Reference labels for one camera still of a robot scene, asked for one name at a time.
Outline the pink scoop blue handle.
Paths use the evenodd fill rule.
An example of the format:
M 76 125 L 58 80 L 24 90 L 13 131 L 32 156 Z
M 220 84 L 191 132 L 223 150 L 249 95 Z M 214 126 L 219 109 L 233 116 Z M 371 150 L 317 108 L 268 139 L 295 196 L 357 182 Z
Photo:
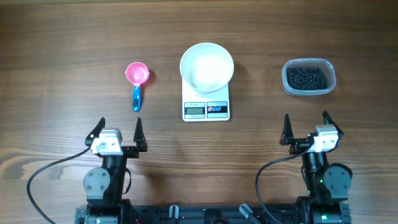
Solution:
M 145 83 L 150 75 L 149 69 L 142 62 L 131 63 L 126 71 L 126 78 L 134 86 L 132 93 L 132 109 L 137 112 L 141 110 L 142 97 L 140 86 Z

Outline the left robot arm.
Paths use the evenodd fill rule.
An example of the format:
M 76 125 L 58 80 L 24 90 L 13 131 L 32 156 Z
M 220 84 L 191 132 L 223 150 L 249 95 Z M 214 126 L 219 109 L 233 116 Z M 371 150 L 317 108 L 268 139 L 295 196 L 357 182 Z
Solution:
M 92 153 L 102 158 L 99 168 L 90 170 L 83 179 L 86 191 L 85 209 L 76 211 L 75 223 L 141 223 L 130 200 L 123 199 L 131 184 L 124 188 L 128 159 L 137 159 L 140 152 L 146 152 L 147 142 L 142 128 L 142 120 L 137 119 L 133 146 L 122 146 L 122 134 L 118 128 L 106 128 L 105 118 L 87 135 L 85 145 Z

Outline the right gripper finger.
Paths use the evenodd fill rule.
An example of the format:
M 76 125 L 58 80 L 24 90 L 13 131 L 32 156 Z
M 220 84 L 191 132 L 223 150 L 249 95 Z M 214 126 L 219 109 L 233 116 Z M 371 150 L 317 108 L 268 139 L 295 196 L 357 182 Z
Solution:
M 324 111 L 322 113 L 323 116 L 323 120 L 324 120 L 324 124 L 330 124 L 333 125 L 338 133 L 338 138 L 341 139 L 344 136 L 344 132 L 338 127 L 338 125 L 332 120 L 332 118 L 330 117 L 330 115 L 328 114 L 327 111 Z
M 284 116 L 284 128 L 280 137 L 280 145 L 289 145 L 294 143 L 294 134 L 290 123 L 289 115 Z

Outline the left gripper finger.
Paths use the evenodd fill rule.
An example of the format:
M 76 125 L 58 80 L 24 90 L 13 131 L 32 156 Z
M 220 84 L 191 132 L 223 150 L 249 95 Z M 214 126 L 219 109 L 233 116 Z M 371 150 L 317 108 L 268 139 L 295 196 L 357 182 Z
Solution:
M 99 120 L 98 124 L 95 126 L 95 128 L 89 133 L 89 135 L 87 135 L 85 141 L 93 142 L 95 138 L 98 138 L 101 130 L 105 127 L 105 124 L 106 120 L 104 117 L 102 117 Z
M 133 141 L 136 143 L 136 146 L 147 146 L 147 141 L 142 128 L 142 120 L 140 117 L 137 118 Z

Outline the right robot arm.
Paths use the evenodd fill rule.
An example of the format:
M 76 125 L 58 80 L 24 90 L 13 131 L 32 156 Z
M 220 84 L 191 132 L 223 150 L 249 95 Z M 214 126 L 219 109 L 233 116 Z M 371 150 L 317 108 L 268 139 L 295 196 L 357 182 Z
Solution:
M 326 154 L 338 148 L 344 132 L 324 111 L 323 125 L 315 127 L 305 138 L 295 138 L 289 115 L 285 115 L 281 145 L 290 146 L 291 156 L 302 158 L 301 173 L 307 187 L 307 196 L 295 203 L 298 223 L 351 223 L 348 191 L 353 178 L 352 170 L 341 163 L 330 164 Z

